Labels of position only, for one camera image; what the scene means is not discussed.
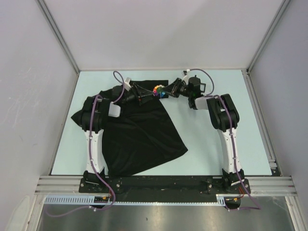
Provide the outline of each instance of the metal rail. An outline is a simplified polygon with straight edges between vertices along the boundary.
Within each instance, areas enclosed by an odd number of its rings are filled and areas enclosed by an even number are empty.
[[[42,176],[36,195],[95,195],[79,193],[81,176]],[[297,196],[291,177],[246,177],[253,196]]]

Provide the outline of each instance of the black cloth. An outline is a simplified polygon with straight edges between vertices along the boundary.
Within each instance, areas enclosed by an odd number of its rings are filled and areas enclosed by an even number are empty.
[[[152,90],[168,85],[167,80],[135,81]],[[112,90],[101,91],[102,97],[115,100]],[[131,176],[174,160],[187,152],[159,98],[139,106],[137,101],[121,105],[120,117],[108,117],[103,134],[102,152],[109,176]]]

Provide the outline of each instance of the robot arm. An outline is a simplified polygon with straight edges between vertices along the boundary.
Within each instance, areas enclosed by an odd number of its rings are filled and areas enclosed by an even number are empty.
[[[96,104],[93,116],[92,137],[90,137],[90,117],[93,107],[94,97],[88,97],[80,111],[76,112],[72,119],[85,132],[87,140],[87,167],[86,171],[94,175],[91,161],[93,162],[96,172],[108,175],[108,166],[102,154],[102,138],[104,127],[109,116],[119,117],[121,108],[118,105],[110,103],[109,99],[99,99]],[[89,155],[89,144],[91,139],[91,155]]]

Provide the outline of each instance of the purple cable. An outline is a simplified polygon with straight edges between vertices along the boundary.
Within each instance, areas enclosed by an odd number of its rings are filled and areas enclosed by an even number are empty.
[[[123,96],[123,93],[124,93],[124,89],[125,89],[125,88],[124,88],[124,79],[123,79],[122,75],[121,75],[118,71],[114,71],[113,74],[114,74],[114,77],[115,77],[115,78],[116,78],[115,73],[118,73],[118,74],[120,75],[120,77],[121,77],[121,79],[122,79],[123,89],[122,89],[121,95],[120,95],[113,103],[116,103],[117,101],[119,101],[119,100],[121,99],[121,97]],[[100,95],[96,95],[96,96],[95,96],[95,99],[94,99],[94,102],[93,102],[93,107],[92,107],[92,112],[91,112],[91,118],[90,118],[90,132],[89,132],[89,156],[90,156],[90,160],[92,160],[92,152],[91,152],[92,125],[93,125],[93,118],[94,118],[95,106],[96,106],[96,103],[97,103],[98,98],[102,98],[102,97],[101,97]],[[96,211],[96,210],[107,210],[107,209],[109,209],[111,206],[113,206],[113,204],[115,203],[115,201],[116,201],[116,197],[115,197],[116,194],[115,194],[115,192],[113,191],[113,189],[110,187],[110,185],[109,185],[106,181],[104,181],[104,180],[101,178],[101,176],[98,174],[98,172],[96,171],[96,169],[95,169],[95,167],[94,167],[93,161],[91,161],[91,166],[92,166],[92,169],[93,169],[95,175],[98,177],[98,179],[100,179],[101,182],[103,182],[103,183],[108,187],[108,189],[111,191],[111,194],[112,194],[112,196],[113,196],[113,200],[112,200],[112,203],[111,203],[110,205],[105,206],[105,207],[103,207],[103,208],[94,208],[94,211]],[[71,214],[71,213],[73,213],[73,212],[75,212],[75,211],[77,211],[77,210],[84,209],[84,208],[90,208],[90,207],[91,207],[90,205],[89,205],[89,206],[81,206],[81,207],[75,208],[75,209],[73,209],[73,210],[71,210],[71,211],[69,211],[69,212],[67,212],[67,213],[63,213],[63,214],[59,214],[59,215],[52,215],[52,214],[50,214],[50,213],[47,211],[47,209],[45,209],[45,213],[46,213],[49,217],[52,217],[52,218],[60,218],[60,217],[64,217],[64,216],[66,216],[66,215],[69,215],[69,214]]]
[[[202,71],[204,74],[206,74],[210,78],[210,80],[212,82],[213,89],[210,93],[206,94],[207,96],[210,96],[214,92],[214,87],[215,87],[215,84],[214,84],[212,77],[205,70],[202,70],[202,69],[199,69],[199,68],[191,69],[191,71]]]
[[[98,174],[98,172],[96,171],[95,167],[94,167],[94,164],[93,164],[93,161],[92,161],[92,153],[91,153],[91,142],[92,142],[92,125],[93,125],[93,118],[94,118],[94,112],[95,112],[95,106],[96,106],[96,103],[97,103],[97,100],[98,98],[101,97],[100,95],[96,95],[95,96],[95,99],[94,99],[94,102],[93,102],[93,107],[92,107],[92,113],[91,113],[91,119],[90,119],[90,133],[89,133],[89,156],[90,156],[90,162],[91,162],[91,166],[92,166],[92,169],[95,173],[95,175],[97,176],[98,179],[101,180],[101,182],[104,183],[104,185],[106,185],[108,187],[108,189],[111,191],[111,194],[113,196],[113,199],[112,199],[112,203],[110,205],[108,205],[107,207],[103,207],[103,208],[98,208],[97,210],[106,210],[106,209],[109,209],[116,201],[116,194],[115,192],[113,191],[113,189],[110,187],[110,185],[104,181],[101,176]]]
[[[252,202],[257,206],[257,207],[241,207],[241,208],[236,208],[236,209],[229,209],[226,205],[226,209],[228,211],[230,210],[244,210],[244,209],[261,209],[261,206],[260,204],[251,196],[251,194],[249,193],[249,191],[247,190],[247,188],[245,187],[244,183],[242,182],[242,179],[241,179],[241,176],[239,174],[239,171],[237,169],[237,164],[236,164],[236,150],[235,150],[235,141],[234,141],[234,136],[233,136],[233,133],[232,133],[232,119],[231,119],[231,116],[230,116],[230,113],[224,103],[224,101],[222,100],[222,98],[219,96],[219,95],[214,95],[214,97],[217,97],[219,98],[223,108],[225,109],[226,113],[227,113],[227,116],[228,116],[228,119],[229,119],[229,123],[230,123],[230,135],[231,135],[231,141],[232,141],[232,149],[233,149],[233,159],[234,159],[234,167],[235,167],[235,171],[236,171],[236,175],[243,187],[243,189],[245,190],[245,192],[247,193],[247,195],[249,196],[250,200],[252,200]]]
[[[121,79],[122,79],[122,82],[121,82],[120,80],[117,79],[116,73],[120,75],[120,77],[121,77]],[[125,86],[124,86],[124,79],[123,79],[123,76],[120,74],[120,72],[114,71],[113,74],[114,74],[115,79],[116,79],[119,83],[122,83],[122,84],[123,84],[123,88],[122,88],[122,92],[121,92],[120,96],[119,96],[115,101],[113,101],[113,103],[116,103],[116,102],[118,102],[118,101],[122,98],[122,96],[123,96],[123,94],[124,94]]]

